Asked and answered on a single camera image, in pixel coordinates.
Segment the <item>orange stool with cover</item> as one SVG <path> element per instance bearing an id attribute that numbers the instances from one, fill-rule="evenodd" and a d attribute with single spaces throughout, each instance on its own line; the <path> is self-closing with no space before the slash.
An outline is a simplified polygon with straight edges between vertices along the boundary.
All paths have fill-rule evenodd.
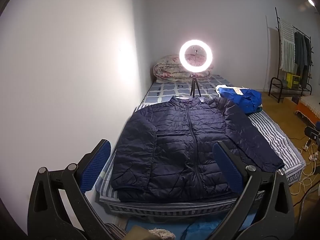
<path id="1" fill-rule="evenodd" d="M 296 113 L 300 113 L 313 125 L 316 125 L 320 118 L 320 98 L 316 95 L 302 96 L 299 99 Z"/>

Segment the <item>black clothes rack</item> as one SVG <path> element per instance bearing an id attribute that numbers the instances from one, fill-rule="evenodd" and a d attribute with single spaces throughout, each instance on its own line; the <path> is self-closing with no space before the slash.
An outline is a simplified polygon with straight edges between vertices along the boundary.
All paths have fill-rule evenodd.
<path id="1" fill-rule="evenodd" d="M 311 67 L 313 46 L 311 36 L 279 17 L 275 8 L 279 41 L 278 69 L 270 79 L 268 96 L 278 102 L 286 96 L 303 96 L 312 93 Z"/>

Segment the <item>navy puffer jacket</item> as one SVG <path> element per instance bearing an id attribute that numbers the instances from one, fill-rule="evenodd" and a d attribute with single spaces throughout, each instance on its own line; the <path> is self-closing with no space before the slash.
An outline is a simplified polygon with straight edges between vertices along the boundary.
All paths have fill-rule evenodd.
<path id="1" fill-rule="evenodd" d="M 179 203 L 234 196 L 213 154 L 217 142 L 264 172 L 284 167 L 234 102 L 199 98 L 136 111 L 119 137 L 111 186 L 122 202 Z"/>

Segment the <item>blue white jacket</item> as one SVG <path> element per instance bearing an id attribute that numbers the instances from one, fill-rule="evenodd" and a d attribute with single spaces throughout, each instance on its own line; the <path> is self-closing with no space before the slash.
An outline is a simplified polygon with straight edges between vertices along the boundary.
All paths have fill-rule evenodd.
<path id="1" fill-rule="evenodd" d="M 227 85 L 217 85 L 215 90 L 219 97 L 233 101 L 245 114 L 263 110 L 262 94 L 259 91 Z"/>

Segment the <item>striped bed mattress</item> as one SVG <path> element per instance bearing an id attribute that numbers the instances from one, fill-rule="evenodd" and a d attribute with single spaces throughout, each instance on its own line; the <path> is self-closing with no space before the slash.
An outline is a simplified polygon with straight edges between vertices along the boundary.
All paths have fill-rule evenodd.
<path id="1" fill-rule="evenodd" d="M 265 137 L 271 148 L 281 157 L 289 185 L 298 182 L 306 167 L 305 160 L 294 144 L 264 111 L 249 116 L 252 124 Z M 198 203 L 145 204 L 125 203 L 118 199 L 117 191 L 111 186 L 111 175 L 115 154 L 112 153 L 96 182 L 99 201 L 108 206 L 111 212 L 153 217 L 194 217 L 220 213 L 229 210 L 235 198 Z"/>

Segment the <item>yellow box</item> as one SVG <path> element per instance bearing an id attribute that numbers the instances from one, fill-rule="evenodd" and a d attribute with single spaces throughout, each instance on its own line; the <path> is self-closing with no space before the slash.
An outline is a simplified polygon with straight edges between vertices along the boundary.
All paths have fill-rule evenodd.
<path id="1" fill-rule="evenodd" d="M 286 75 L 287 87 L 291 89 L 298 89 L 300 85 L 300 76 L 287 73 Z"/>

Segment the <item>blue plaid bed sheet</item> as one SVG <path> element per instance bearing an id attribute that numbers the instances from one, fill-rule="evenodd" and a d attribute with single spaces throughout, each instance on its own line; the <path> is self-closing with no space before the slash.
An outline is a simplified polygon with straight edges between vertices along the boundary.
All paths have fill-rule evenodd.
<path id="1" fill-rule="evenodd" d="M 229 81 L 220 75 L 213 75 L 210 78 L 198 81 L 200 93 L 195 89 L 195 96 L 200 97 L 201 101 L 211 100 L 217 97 L 216 86 L 226 85 L 233 86 Z M 178 98 L 190 98 L 191 81 L 187 82 L 169 82 L 158 83 L 154 82 L 148 90 L 141 105 L 148 106 L 157 103 L 167 102 L 173 96 Z"/>

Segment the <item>dark hanging clothes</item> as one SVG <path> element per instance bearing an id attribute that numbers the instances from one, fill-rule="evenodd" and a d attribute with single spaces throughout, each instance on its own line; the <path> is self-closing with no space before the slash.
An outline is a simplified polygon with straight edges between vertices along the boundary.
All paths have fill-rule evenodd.
<path id="1" fill-rule="evenodd" d="M 306 88 L 312 65 L 311 43 L 310 39 L 299 31 L 295 32 L 295 65 L 296 75 L 300 76 L 300 85 Z"/>

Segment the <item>folded floral quilt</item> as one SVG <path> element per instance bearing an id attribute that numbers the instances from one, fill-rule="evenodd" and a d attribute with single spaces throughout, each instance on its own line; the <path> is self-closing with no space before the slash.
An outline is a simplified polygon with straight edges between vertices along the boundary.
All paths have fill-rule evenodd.
<path id="1" fill-rule="evenodd" d="M 189 64 L 194 66 L 195 59 L 196 65 L 202 65 L 206 58 L 203 55 L 186 54 L 185 58 Z M 197 78 L 200 80 L 211 77 L 213 64 L 211 64 L 204 72 L 197 73 Z M 153 67 L 153 74 L 157 83 L 166 82 L 189 82 L 192 80 L 191 72 L 186 70 L 179 59 L 178 55 L 168 55 L 162 57 Z"/>

